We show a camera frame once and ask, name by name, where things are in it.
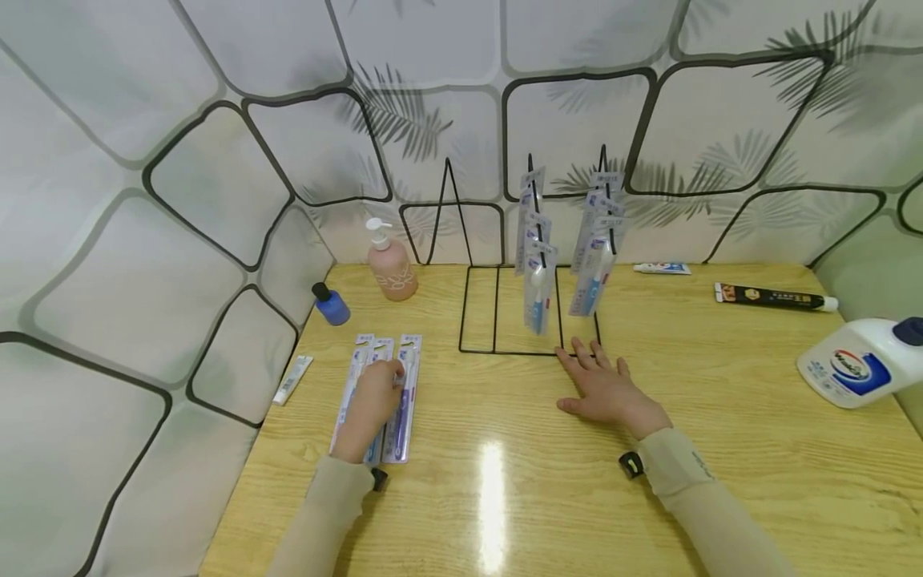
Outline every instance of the pink pump bottle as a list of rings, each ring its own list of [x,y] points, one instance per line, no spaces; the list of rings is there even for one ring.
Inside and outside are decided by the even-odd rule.
[[[368,249],[368,266],[375,274],[381,292],[392,301],[410,298],[416,292],[417,281],[414,267],[407,257],[407,249],[400,242],[394,242],[383,230],[392,228],[381,219],[368,219],[366,229],[372,234],[372,247]]]

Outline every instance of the black toothpaste tube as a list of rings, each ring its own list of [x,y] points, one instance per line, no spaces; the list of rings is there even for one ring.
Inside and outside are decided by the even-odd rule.
[[[758,289],[737,284],[714,284],[714,300],[719,303],[738,303],[739,305],[757,305],[759,307],[801,308],[804,310],[822,310],[834,312],[840,302],[832,296],[809,295],[807,293],[789,293],[773,289]]]

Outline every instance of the white cap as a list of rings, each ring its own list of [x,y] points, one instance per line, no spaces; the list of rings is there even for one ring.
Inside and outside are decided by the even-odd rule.
[[[840,307],[840,301],[832,296],[825,296],[823,298],[823,305],[821,305],[821,310],[825,313],[832,313],[837,308]]]
[[[391,246],[391,239],[385,234],[382,228],[393,228],[392,224],[382,221],[379,218],[372,218],[366,221],[366,230],[372,233],[372,246],[375,250],[385,250]]]

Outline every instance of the beige sleeve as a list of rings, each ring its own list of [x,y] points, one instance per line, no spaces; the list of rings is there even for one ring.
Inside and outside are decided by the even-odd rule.
[[[362,499],[375,484],[368,467],[324,457],[267,577],[330,577]]]
[[[653,493],[689,535],[711,577],[796,574],[686,435],[674,428],[657,431],[639,443],[638,453]]]

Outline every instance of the white pump nozzle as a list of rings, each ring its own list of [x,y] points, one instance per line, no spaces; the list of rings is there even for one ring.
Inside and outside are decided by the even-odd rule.
[[[371,218],[366,221],[366,230],[372,234],[372,245],[376,250],[385,250],[391,246],[391,239],[381,229],[393,227],[393,224],[388,224],[379,218]]]

